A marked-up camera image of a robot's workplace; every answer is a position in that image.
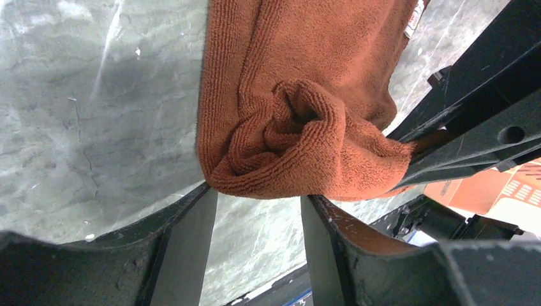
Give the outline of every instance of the cardboard box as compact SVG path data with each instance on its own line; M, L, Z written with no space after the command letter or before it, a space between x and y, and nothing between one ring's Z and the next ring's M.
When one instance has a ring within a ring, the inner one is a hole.
M541 158L506 172L494 168L460 180L431 183L424 194L443 205L480 215L488 214L502 199L533 205L541 214Z

